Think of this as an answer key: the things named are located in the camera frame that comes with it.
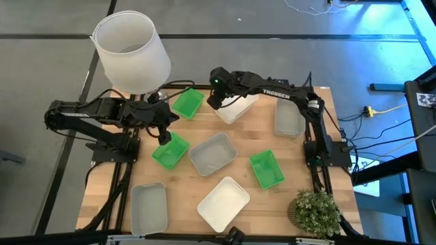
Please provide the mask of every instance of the yellow cable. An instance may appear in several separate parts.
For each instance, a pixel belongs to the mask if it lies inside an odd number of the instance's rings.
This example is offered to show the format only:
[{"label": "yellow cable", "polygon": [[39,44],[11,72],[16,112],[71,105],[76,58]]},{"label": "yellow cable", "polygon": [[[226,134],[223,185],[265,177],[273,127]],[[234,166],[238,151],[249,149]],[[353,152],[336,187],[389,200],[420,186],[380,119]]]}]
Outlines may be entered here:
[{"label": "yellow cable", "polygon": [[357,3],[358,1],[359,1],[359,0],[354,0],[354,1],[352,1],[351,3],[348,3],[348,4],[344,5],[344,6],[337,5],[336,3],[334,3],[333,0],[332,0],[330,3],[333,4],[333,5],[335,5],[336,7],[343,8],[343,7],[348,7],[348,6],[350,6],[351,4],[355,4],[355,3]]},{"label": "yellow cable", "polygon": [[399,105],[399,106],[396,106],[396,107],[394,107],[394,108],[390,108],[389,110],[386,110],[386,111],[383,111],[383,112],[378,112],[378,111],[376,111],[376,110],[373,110],[373,114],[383,114],[383,113],[386,113],[386,112],[391,112],[391,111],[396,110],[396,109],[398,109],[398,108],[401,108],[401,107],[403,107],[403,106],[405,106],[405,105],[407,105],[407,104],[405,103],[405,104],[403,104],[403,105]]}]

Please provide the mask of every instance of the green bin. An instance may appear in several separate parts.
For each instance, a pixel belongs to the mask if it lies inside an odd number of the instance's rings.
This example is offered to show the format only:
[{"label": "green bin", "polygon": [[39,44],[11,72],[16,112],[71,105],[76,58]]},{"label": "green bin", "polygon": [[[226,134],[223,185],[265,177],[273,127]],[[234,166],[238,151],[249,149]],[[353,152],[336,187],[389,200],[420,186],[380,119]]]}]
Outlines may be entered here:
[{"label": "green bin", "polygon": [[285,180],[285,176],[283,176],[271,150],[251,156],[250,164],[262,189],[270,188]]},{"label": "green bin", "polygon": [[174,102],[172,109],[185,118],[192,119],[202,104],[203,98],[203,93],[191,88],[180,95],[176,102]]},{"label": "green bin", "polygon": [[180,161],[188,148],[189,143],[172,132],[171,141],[164,146],[157,147],[152,158],[166,169],[171,170]]}]

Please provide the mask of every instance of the gray floor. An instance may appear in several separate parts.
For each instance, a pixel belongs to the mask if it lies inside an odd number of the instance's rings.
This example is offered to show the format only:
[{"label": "gray floor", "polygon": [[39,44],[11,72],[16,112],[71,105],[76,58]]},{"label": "gray floor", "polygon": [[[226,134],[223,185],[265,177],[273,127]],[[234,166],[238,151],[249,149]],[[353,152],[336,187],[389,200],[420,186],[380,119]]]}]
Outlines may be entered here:
[{"label": "gray floor", "polygon": [[[0,0],[2,33],[91,33],[106,15],[109,0]],[[324,1],[288,0],[300,10],[326,10]],[[409,0],[429,33],[422,6]],[[337,14],[310,16],[288,8],[282,0],[118,0],[116,12],[136,10],[149,15],[161,34],[169,33],[293,33],[293,34],[414,34],[397,3],[356,4]],[[429,42],[432,35],[424,33]],[[400,93],[370,93],[372,82],[391,84],[414,79],[431,65],[418,42],[357,42],[332,40],[169,40],[163,41],[172,61],[171,80],[189,78],[206,83],[216,66],[250,70],[262,76],[303,83],[309,71],[313,83],[330,86],[338,115],[348,116],[370,105],[385,110],[405,103]],[[27,158],[24,165],[0,163],[0,237],[33,233],[63,137],[47,130],[43,114],[53,99],[78,98],[93,45],[89,40],[0,39],[0,149]],[[89,98],[110,87],[99,64]],[[409,118],[407,108],[365,118],[359,135],[377,135]],[[357,122],[341,123],[352,135]],[[386,132],[366,146],[413,135],[411,125]],[[374,147],[383,154],[398,144]],[[410,146],[394,156],[415,150]],[[84,175],[91,152],[75,141],[48,226],[49,233],[73,231],[84,192]],[[385,232],[396,223],[387,214],[361,210],[364,232],[374,238],[402,240]]]}]

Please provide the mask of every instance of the gray plastic container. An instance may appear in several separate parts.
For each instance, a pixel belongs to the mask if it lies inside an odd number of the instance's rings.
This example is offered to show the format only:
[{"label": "gray plastic container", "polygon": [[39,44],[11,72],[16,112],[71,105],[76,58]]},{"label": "gray plastic container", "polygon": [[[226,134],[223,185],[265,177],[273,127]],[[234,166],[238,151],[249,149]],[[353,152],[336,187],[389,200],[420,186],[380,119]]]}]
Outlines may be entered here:
[{"label": "gray plastic container", "polygon": [[188,155],[197,172],[201,176],[208,176],[231,163],[238,152],[225,133],[217,133],[189,150]]},{"label": "gray plastic container", "polygon": [[292,101],[278,99],[274,118],[275,135],[296,138],[305,131],[306,119],[297,105]]},{"label": "gray plastic container", "polygon": [[131,233],[148,235],[166,230],[168,211],[164,184],[160,182],[131,189]]}]

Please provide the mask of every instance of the plant pot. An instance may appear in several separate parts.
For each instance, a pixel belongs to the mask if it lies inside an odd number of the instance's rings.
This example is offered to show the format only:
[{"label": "plant pot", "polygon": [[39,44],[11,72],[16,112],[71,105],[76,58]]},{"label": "plant pot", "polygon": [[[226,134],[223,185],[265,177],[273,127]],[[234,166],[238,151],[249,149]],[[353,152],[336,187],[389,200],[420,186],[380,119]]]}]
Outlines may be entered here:
[{"label": "plant pot", "polygon": [[298,225],[297,217],[296,217],[296,209],[297,209],[297,201],[294,199],[289,203],[289,206],[287,207],[287,218],[293,225],[295,225],[297,228],[301,229],[301,227]]}]

